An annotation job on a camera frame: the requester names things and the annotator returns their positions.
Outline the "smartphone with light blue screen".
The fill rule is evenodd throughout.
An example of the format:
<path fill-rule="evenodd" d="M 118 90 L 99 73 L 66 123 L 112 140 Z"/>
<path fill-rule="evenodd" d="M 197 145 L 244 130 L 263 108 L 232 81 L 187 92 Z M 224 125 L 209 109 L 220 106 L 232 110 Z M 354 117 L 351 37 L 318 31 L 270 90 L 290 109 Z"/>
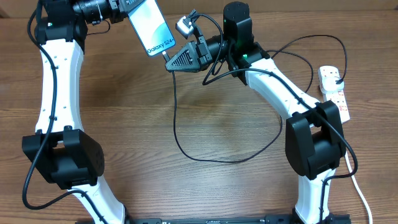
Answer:
<path fill-rule="evenodd" d="M 149 57 L 171 49 L 176 42 L 156 0 L 145 0 L 128 18 Z"/>

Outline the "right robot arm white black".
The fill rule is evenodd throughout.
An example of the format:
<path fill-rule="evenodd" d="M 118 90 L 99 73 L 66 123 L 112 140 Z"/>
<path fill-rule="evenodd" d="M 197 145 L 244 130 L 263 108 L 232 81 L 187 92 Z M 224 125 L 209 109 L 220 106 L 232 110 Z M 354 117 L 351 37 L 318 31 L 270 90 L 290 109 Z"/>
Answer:
<path fill-rule="evenodd" d="M 218 62 L 228 73 L 258 92 L 285 122 L 285 155 L 298 174 L 298 200 L 291 215 L 269 215 L 267 223 L 348 223 L 349 216 L 333 215 L 328 208 L 330 184 L 340 160 L 350 150 L 340 112 L 332 101 L 320 102 L 295 86 L 276 66 L 269 53 L 254 40 L 249 6 L 231 2 L 224 7 L 219 34 L 206 39 L 192 11 L 176 24 L 185 37 L 194 36 L 168 59 L 167 71 L 207 70 L 203 84 L 220 79 Z"/>

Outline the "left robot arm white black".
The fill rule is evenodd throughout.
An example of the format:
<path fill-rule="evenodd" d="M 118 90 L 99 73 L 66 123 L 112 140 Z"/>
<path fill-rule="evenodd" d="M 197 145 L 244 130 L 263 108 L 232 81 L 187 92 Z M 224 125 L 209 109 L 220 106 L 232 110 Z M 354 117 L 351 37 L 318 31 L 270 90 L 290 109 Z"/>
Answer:
<path fill-rule="evenodd" d="M 127 208 L 104 178 L 104 153 L 84 132 L 80 116 L 80 71 L 88 24 L 121 22 L 139 1 L 39 1 L 27 33 L 42 56 L 42 102 L 35 133 L 22 150 L 50 184 L 75 196 L 93 223 L 130 223 Z"/>

